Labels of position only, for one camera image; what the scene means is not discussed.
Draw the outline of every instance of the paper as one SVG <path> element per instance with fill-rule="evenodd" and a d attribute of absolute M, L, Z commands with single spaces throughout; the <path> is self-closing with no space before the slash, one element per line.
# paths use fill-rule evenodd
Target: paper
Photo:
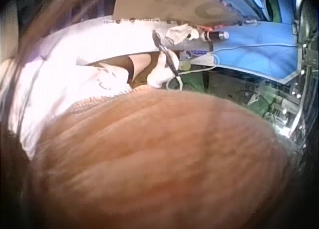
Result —
<path fill-rule="evenodd" d="M 203 26 L 231 24 L 241 16 L 217 0 L 116 0 L 113 19 L 179 20 Z"/>

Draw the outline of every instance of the hair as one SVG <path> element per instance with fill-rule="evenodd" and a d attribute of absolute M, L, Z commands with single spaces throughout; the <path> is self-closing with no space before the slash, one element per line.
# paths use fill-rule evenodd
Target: hair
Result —
<path fill-rule="evenodd" d="M 24 64 L 82 1 L 53 0 L 22 36 L 17 67 L 1 80 L 4 155 L 23 154 L 19 131 L 13 149 L 5 134 Z M 96 2 L 86 1 L 85 10 Z M 30 164 L 25 157 L 20 165 L 16 157 L 1 163 L 17 180 L 11 198 L 21 197 L 30 228 L 255 228 L 276 210 L 298 168 L 293 148 L 267 122 L 213 96 L 145 90 L 75 109 L 43 131 Z M 18 179 L 10 161 L 21 167 Z"/>

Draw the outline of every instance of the light blue surface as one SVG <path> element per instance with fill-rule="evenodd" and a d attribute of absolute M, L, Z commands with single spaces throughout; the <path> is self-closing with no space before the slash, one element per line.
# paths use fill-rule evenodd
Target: light blue surface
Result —
<path fill-rule="evenodd" d="M 214 44 L 220 64 L 285 83 L 298 71 L 298 49 L 285 46 L 245 47 L 219 51 L 250 44 L 296 44 L 290 25 L 262 22 L 259 26 L 232 26 L 220 29 L 228 31 L 226 41 Z"/>

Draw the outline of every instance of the white cable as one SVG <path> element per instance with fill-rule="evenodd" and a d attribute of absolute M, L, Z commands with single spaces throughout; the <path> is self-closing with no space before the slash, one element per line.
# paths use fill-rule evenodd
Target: white cable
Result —
<path fill-rule="evenodd" d="M 186 74 L 202 72 L 202 71 L 210 71 L 210 70 L 216 68 L 219 65 L 219 63 L 220 63 L 220 59 L 219 59 L 218 56 L 216 56 L 214 54 L 212 54 L 212 56 L 214 57 L 215 66 L 209 67 L 209 68 L 205 68 L 205 69 L 199 69 L 199 70 L 193 70 L 193 71 L 185 71 L 185 72 L 179 73 L 179 75 L 186 75 Z M 167 83 L 166 83 L 167 89 L 170 89 L 169 88 L 169 84 L 171 83 L 172 80 L 173 79 L 170 79 L 169 81 L 167 81 Z M 177 76 L 177 80 L 178 80 L 178 83 L 179 83 L 179 90 L 181 91 L 183 89 L 183 81 L 181 80 L 180 76 Z"/>
<path fill-rule="evenodd" d="M 219 52 L 219 51 L 229 51 L 229 50 L 235 50 L 238 48 L 244 48 L 244 47 L 260 47 L 260 46 L 285 46 L 285 47 L 298 47 L 297 44 L 285 44 L 285 43 L 265 43 L 265 44 L 250 44 L 250 45 L 243 45 L 243 46 L 235 46 L 235 47 L 229 47 L 229 48 L 222 48 L 216 51 L 212 51 L 212 52 L 208 52 L 208 54 L 211 54 L 214 57 L 214 63 L 215 66 L 213 67 L 209 67 L 209 68 L 205 68 L 205 69 L 200 69 L 200 70 L 193 70 L 193 71 L 185 71 L 185 72 L 181 72 L 179 75 L 186 75 L 186 74 L 190 74 L 190 73 L 196 73 L 196 72 L 202 72 L 202 71 L 210 71 L 214 68 L 216 68 L 219 63 L 220 63 L 220 59 L 217 55 L 215 55 L 214 53 Z M 194 56 L 202 56 L 202 55 L 197 55 L 191 52 L 192 55 Z M 183 82 L 181 80 L 181 77 L 178 76 L 177 80 L 179 82 L 179 90 L 183 89 Z M 169 81 L 167 81 L 166 83 L 166 87 L 168 89 L 169 88 L 169 84 L 171 83 L 172 79 L 170 79 Z"/>
<path fill-rule="evenodd" d="M 219 51 L 229 51 L 229 50 L 235 50 L 238 48 L 243 47 L 260 47 L 260 46 L 285 46 L 285 47 L 297 47 L 297 44 L 285 44 L 285 43 L 265 43 L 265 44 L 251 44 L 251 45 L 243 45 L 243 46 L 235 46 L 235 47 L 229 47 L 229 48 L 222 48 L 216 51 L 213 51 L 212 53 L 216 53 Z"/>

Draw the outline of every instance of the blue panel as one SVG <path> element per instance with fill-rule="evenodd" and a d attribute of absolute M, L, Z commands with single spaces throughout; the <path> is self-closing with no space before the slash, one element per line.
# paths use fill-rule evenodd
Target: blue panel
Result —
<path fill-rule="evenodd" d="M 232 48 L 250 44 L 284 43 L 294 45 L 296 36 L 292 35 L 290 25 L 262 22 L 259 26 L 233 26 L 221 30 L 228 31 L 230 38 L 214 44 L 216 55 L 223 66 L 239 68 L 253 74 L 284 82 L 298 70 L 298 49 L 285 46 Z"/>

